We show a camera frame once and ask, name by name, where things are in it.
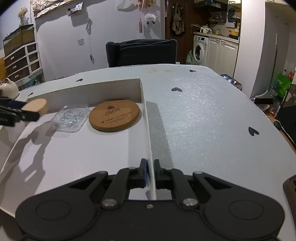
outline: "round cork coaster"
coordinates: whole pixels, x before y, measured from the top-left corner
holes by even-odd
[[[131,100],[106,101],[90,112],[89,123],[98,131],[121,131],[133,125],[139,114],[138,105]]]
[[[21,110],[27,110],[27,111],[34,111],[38,112],[39,115],[44,115],[47,113],[48,108],[47,108],[47,101],[46,99],[35,99],[27,104],[25,104]]]

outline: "white teapot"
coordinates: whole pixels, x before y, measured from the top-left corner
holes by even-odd
[[[15,99],[19,95],[19,90],[13,81],[9,78],[2,79],[0,81],[0,96],[5,96],[10,99]]]

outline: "washing machine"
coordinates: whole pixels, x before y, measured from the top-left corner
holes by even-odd
[[[208,38],[195,35],[193,38],[192,64],[205,66]]]

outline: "apron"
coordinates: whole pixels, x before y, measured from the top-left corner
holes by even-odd
[[[173,16],[172,30],[175,34],[180,34],[184,32],[184,23],[180,14],[180,5],[178,3],[175,4],[175,14]]]

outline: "chair backrest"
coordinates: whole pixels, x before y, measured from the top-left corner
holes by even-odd
[[[106,53],[109,67],[138,64],[175,64],[175,39],[135,39],[122,43],[108,42]]]

